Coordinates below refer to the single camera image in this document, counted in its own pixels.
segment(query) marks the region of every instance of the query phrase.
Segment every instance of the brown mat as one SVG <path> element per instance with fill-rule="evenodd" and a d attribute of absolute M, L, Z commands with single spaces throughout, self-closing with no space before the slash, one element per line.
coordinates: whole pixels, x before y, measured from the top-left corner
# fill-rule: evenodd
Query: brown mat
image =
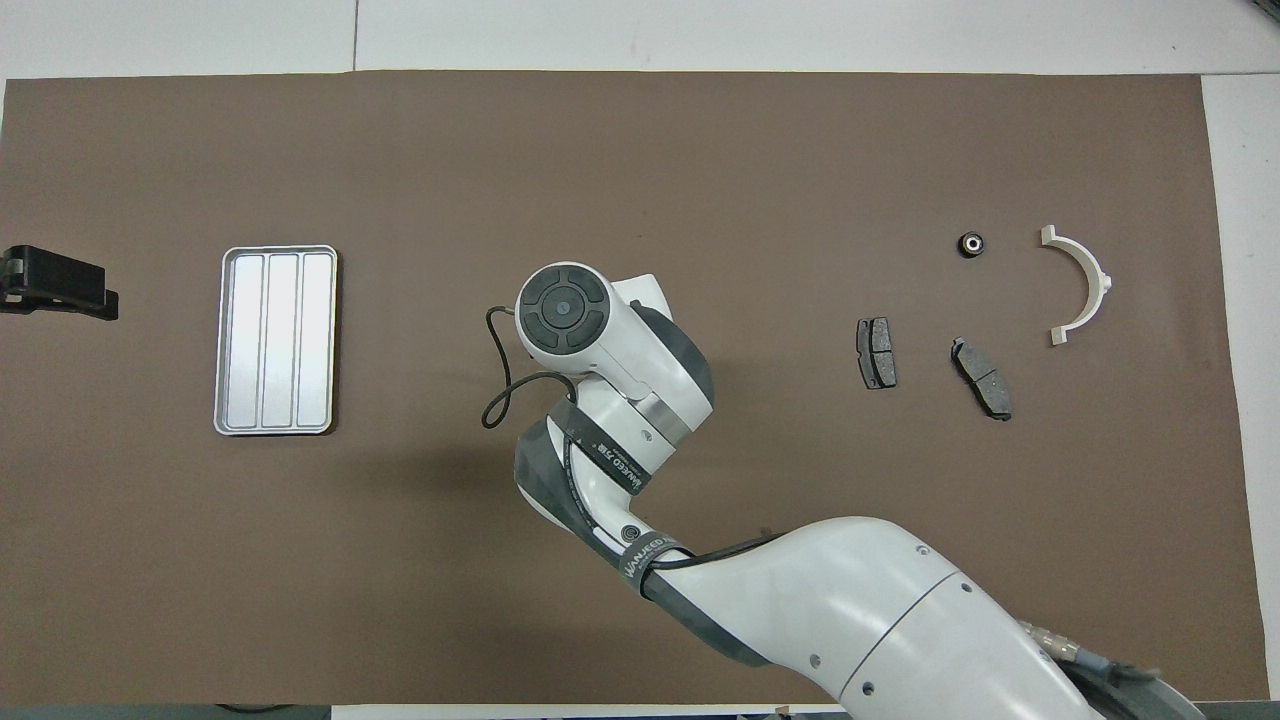
<path fill-rule="evenodd" d="M 1046 223 L 1115 278 L 1052 348 L 1084 278 Z M 516 492 L 556 389 L 481 430 L 481 314 L 558 259 L 655 273 L 716 372 L 637 501 L 659 528 L 705 551 L 886 518 L 1015 616 L 1266 696 L 1198 78 L 14 81 L 0 240 L 105 265 L 122 313 L 0 316 L 0 702 L 824 701 Z M 216 434 L 221 254 L 317 242 L 344 263 L 335 432 Z M 858 377 L 870 315 L 896 389 Z"/>

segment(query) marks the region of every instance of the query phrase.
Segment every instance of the white robotic arm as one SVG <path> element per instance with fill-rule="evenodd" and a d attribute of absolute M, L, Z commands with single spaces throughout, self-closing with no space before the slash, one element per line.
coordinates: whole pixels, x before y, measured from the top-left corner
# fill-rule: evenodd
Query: white robotic arm
<path fill-rule="evenodd" d="M 716 401 L 652 275 L 548 265 L 515 318 L 535 360 L 584 375 L 576 404 L 521 437 L 521 493 L 708 644 L 790 667 L 859 720 L 1102 717 L 977 583 L 897 525 L 837 518 L 695 556 L 632 515 Z"/>

